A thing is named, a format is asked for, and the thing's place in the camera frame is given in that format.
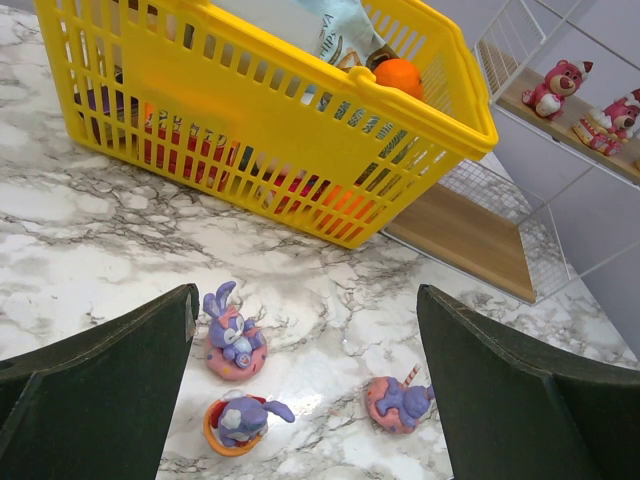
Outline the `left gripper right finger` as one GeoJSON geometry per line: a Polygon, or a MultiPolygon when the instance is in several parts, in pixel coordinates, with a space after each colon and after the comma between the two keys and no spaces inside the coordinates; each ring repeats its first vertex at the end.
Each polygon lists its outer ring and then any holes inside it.
{"type": "Polygon", "coordinates": [[[553,347],[431,285],[417,317],[454,478],[638,478],[638,371],[553,347]]]}

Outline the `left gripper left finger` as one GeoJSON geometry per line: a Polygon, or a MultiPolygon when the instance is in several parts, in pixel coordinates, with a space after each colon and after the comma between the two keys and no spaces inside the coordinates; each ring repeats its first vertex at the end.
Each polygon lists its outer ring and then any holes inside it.
{"type": "Polygon", "coordinates": [[[198,315],[184,284],[2,361],[2,478],[155,478],[198,315]]]}

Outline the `pink bear with strawberry cake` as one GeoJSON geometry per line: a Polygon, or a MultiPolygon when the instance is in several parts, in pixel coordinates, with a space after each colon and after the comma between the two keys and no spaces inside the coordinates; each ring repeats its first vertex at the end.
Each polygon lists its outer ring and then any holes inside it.
{"type": "Polygon", "coordinates": [[[572,130],[592,150],[605,156],[616,155],[631,138],[639,107],[639,90],[635,89],[604,109],[592,108],[572,126],[572,130]]]}

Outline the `pink bear with santa hat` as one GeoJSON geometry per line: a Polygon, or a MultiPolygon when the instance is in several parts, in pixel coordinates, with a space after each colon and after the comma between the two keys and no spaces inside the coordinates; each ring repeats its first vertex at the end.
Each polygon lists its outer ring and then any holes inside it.
{"type": "Polygon", "coordinates": [[[560,60],[533,90],[522,92],[522,103],[549,121],[560,117],[565,100],[574,95],[587,80],[593,68],[591,61],[560,60]]]}

